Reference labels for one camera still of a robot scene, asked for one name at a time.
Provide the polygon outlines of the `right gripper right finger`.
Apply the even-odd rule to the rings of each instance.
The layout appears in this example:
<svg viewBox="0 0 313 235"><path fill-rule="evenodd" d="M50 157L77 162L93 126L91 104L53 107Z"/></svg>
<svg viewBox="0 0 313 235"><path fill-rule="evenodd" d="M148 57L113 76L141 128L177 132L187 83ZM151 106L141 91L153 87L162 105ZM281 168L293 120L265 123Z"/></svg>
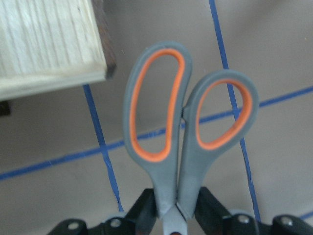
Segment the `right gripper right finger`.
<svg viewBox="0 0 313 235"><path fill-rule="evenodd" d="M201 187L194 212L206 235L227 235L231 213L206 187Z"/></svg>

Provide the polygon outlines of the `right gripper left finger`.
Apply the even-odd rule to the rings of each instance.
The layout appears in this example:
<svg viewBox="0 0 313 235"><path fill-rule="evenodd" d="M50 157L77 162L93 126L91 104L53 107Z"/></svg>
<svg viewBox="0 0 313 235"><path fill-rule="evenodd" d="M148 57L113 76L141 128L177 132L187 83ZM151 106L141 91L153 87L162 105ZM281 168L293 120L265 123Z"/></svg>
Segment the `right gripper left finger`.
<svg viewBox="0 0 313 235"><path fill-rule="evenodd" d="M125 219L130 235L149 235L157 219L154 190L146 188L133 204Z"/></svg>

